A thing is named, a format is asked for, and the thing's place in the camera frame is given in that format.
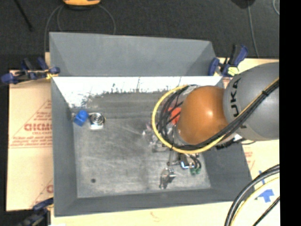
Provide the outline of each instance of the black floor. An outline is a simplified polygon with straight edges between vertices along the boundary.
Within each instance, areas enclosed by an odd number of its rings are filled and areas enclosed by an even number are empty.
[[[279,58],[280,0],[103,0],[101,8],[74,11],[61,0],[19,0],[34,31],[28,29],[14,0],[0,0],[0,75],[48,50],[49,31],[193,38],[209,40],[226,57],[244,44],[248,57]],[[0,87],[0,226],[14,225],[30,212],[7,213],[5,187],[8,144],[8,93]]]

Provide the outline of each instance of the green connector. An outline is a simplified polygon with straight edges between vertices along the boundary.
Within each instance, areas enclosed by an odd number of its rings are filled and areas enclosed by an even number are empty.
[[[201,168],[196,169],[196,174],[200,174],[201,173]]]
[[[195,168],[190,168],[189,170],[190,170],[191,175],[195,175],[196,174]]]

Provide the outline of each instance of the orange sphere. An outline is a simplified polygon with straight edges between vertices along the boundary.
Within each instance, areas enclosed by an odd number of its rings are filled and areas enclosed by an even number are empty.
[[[223,94],[224,89],[218,86],[202,86],[187,95],[177,123],[177,131],[185,142],[199,144],[228,125]]]

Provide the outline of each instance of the blue clamp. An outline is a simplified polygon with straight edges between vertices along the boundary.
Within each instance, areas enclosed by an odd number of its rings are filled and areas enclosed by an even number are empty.
[[[38,57],[37,62],[39,69],[32,66],[28,58],[24,58],[21,62],[21,70],[13,73],[7,73],[1,76],[1,82],[5,84],[17,84],[24,81],[38,80],[51,77],[60,73],[60,68],[49,68],[42,57]]]
[[[234,45],[229,60],[226,58],[223,64],[220,63],[218,58],[213,58],[209,65],[208,75],[213,76],[217,73],[223,77],[233,77],[238,74],[238,65],[247,57],[247,55],[248,49],[246,46],[240,45],[240,50],[238,50],[237,45]]]
[[[79,126],[83,126],[88,117],[88,112],[86,112],[85,110],[80,110],[74,117],[73,122]]]
[[[46,199],[35,206],[33,206],[33,214],[28,216],[22,222],[18,223],[16,226],[36,226],[42,222],[46,215],[49,215],[49,211],[46,208],[47,206],[54,203],[53,198]]]

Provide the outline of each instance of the blue arrow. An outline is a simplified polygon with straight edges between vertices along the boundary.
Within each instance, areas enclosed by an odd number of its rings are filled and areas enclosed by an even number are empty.
[[[274,196],[272,189],[265,190],[262,194],[260,194],[258,197],[263,197],[265,202],[270,202],[271,199],[269,197]]]

